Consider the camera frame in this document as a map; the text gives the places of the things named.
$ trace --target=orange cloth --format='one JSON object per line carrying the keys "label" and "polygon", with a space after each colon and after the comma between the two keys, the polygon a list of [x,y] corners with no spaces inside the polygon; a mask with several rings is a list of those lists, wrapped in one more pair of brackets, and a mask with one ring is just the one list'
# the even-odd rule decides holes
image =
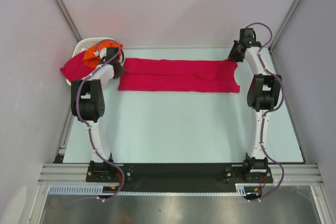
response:
{"label": "orange cloth", "polygon": [[[120,45],[120,49],[124,48],[124,45],[120,42],[118,42]],[[117,43],[115,42],[111,42],[111,41],[104,41],[102,43],[99,44],[98,46],[98,51],[100,51],[101,49],[103,49],[104,47],[118,47]],[[100,62],[100,58],[97,57],[94,53],[94,49],[96,48],[96,45],[90,47],[88,50],[86,50],[85,55],[83,57],[83,63],[85,66],[88,66],[90,68],[96,68],[96,66],[98,65],[98,63]],[[122,53],[119,53],[119,62],[121,59]]]}

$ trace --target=reflective floor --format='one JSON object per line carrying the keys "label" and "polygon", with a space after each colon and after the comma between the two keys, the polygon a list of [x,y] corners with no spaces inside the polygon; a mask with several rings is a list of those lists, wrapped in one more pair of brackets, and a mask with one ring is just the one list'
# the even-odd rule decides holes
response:
{"label": "reflective floor", "polygon": [[41,223],[321,223],[308,186],[282,186],[261,203],[241,197],[118,196],[105,203],[86,199],[59,207],[82,197],[49,195]]}

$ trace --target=red cloth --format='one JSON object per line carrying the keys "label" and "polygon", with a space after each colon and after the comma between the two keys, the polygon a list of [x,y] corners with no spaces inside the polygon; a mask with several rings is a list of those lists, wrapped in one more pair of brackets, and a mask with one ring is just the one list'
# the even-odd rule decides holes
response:
{"label": "red cloth", "polygon": [[119,90],[239,92],[230,60],[148,60],[126,58]]}
{"label": "red cloth", "polygon": [[68,60],[68,62],[65,63],[64,67],[60,68],[62,74],[70,82],[73,80],[80,80],[94,71],[94,68],[90,68],[84,65],[84,55],[85,51],[77,54],[76,56]]}

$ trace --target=white table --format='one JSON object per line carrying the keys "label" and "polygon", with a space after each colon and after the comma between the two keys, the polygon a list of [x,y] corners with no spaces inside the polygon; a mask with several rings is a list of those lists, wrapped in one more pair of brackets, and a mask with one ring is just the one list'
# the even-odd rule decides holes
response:
{"label": "white table", "polygon": [[[230,49],[137,49],[126,57],[172,60],[223,60]],[[104,91],[106,111],[100,127],[116,163],[241,162],[250,145],[251,114],[246,95],[253,75],[239,63],[240,93],[118,91],[112,80]],[[271,115],[267,150],[280,162],[303,162],[284,105]],[[89,138],[74,119],[64,163],[90,161]]]}

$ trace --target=white plastic basket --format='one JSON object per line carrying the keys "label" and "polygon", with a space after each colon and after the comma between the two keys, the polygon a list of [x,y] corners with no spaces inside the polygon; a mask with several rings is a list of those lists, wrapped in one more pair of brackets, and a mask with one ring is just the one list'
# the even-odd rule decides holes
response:
{"label": "white plastic basket", "polygon": [[[81,40],[80,42],[77,43],[74,53],[72,54],[72,58],[77,54],[79,54],[80,52],[88,50],[90,47],[102,41],[103,39],[111,39],[111,38],[99,37],[99,38],[87,38]],[[68,79],[66,79],[66,81],[71,86],[71,82]]]}

